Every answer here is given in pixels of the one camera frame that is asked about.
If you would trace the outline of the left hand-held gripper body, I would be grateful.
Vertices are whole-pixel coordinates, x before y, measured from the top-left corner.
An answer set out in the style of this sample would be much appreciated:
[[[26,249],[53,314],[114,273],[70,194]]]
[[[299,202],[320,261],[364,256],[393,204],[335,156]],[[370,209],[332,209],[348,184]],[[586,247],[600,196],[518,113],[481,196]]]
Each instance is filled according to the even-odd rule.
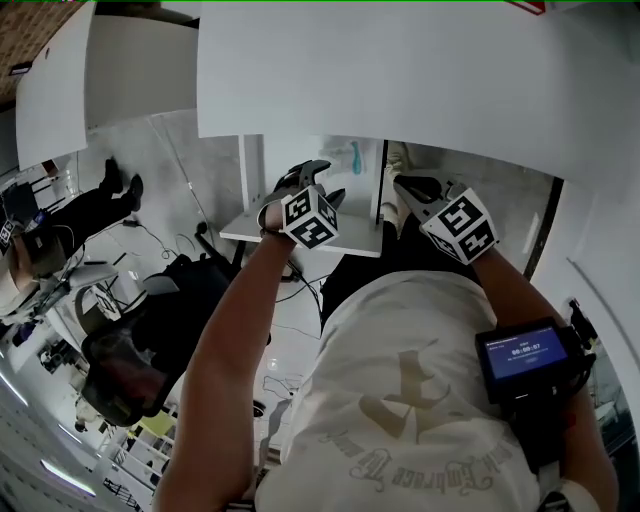
[[[301,166],[292,167],[276,183],[276,192],[282,192],[284,234],[306,249],[317,249],[335,240],[339,235],[338,213],[325,200],[322,184],[300,187]]]

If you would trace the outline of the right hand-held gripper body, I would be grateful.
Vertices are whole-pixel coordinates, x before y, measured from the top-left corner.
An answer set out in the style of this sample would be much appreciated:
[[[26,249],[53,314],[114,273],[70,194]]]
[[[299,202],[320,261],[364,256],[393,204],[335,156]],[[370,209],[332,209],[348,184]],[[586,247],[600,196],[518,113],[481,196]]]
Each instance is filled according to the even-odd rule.
[[[470,265],[499,243],[491,215],[476,192],[469,187],[450,186],[446,196],[431,203],[417,201],[411,207],[420,230],[438,250]]]

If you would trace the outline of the person's left hand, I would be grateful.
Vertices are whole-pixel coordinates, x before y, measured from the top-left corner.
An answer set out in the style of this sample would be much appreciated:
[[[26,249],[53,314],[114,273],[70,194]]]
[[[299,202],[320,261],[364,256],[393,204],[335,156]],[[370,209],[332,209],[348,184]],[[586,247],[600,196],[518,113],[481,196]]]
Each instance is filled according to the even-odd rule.
[[[258,212],[257,223],[262,235],[282,235],[284,220],[281,200],[276,199],[265,203]]]

